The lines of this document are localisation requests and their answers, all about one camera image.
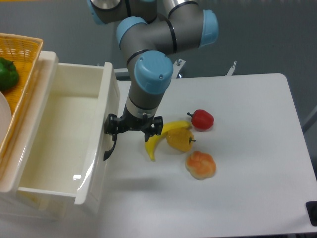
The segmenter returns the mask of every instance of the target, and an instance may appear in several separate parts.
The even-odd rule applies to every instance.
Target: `green bell pepper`
[[[19,74],[13,62],[0,57],[0,91],[9,89],[19,81]]]

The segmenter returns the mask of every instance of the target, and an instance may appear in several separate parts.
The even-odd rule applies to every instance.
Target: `fruit stem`
[[[191,137],[189,137],[189,143],[196,142],[196,140],[193,140]]]

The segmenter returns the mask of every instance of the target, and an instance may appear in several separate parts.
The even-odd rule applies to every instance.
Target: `white container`
[[[117,114],[120,97],[112,64],[57,64],[54,53],[41,56],[50,62],[49,73],[40,73],[42,85],[0,180],[0,213],[60,218],[69,205],[96,213],[103,154],[112,146],[103,125],[109,113]]]

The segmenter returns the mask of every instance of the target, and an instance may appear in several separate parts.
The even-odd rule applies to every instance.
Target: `yellow bell pepper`
[[[171,147],[183,152],[190,151],[195,141],[192,132],[184,128],[169,130],[166,140]]]

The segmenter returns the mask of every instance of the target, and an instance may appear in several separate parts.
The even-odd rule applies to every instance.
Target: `plastic fruit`
[[[172,121],[165,123],[162,129],[162,132],[160,135],[154,135],[149,138],[147,142],[145,142],[145,149],[152,161],[155,161],[155,156],[154,156],[154,151],[156,148],[156,144],[166,137],[167,132],[172,130],[172,129],[177,129],[177,128],[189,128],[191,126],[190,122],[185,121],[185,120],[178,120],[178,121]]]
[[[205,110],[198,109],[193,114],[187,113],[192,117],[192,124],[199,130],[208,130],[213,126],[213,116]]]
[[[186,169],[198,180],[210,178],[216,172],[216,164],[210,154],[193,152],[185,162]]]
[[[169,130],[166,140],[171,147],[183,152],[188,152],[192,149],[195,138],[191,131],[178,128]]]

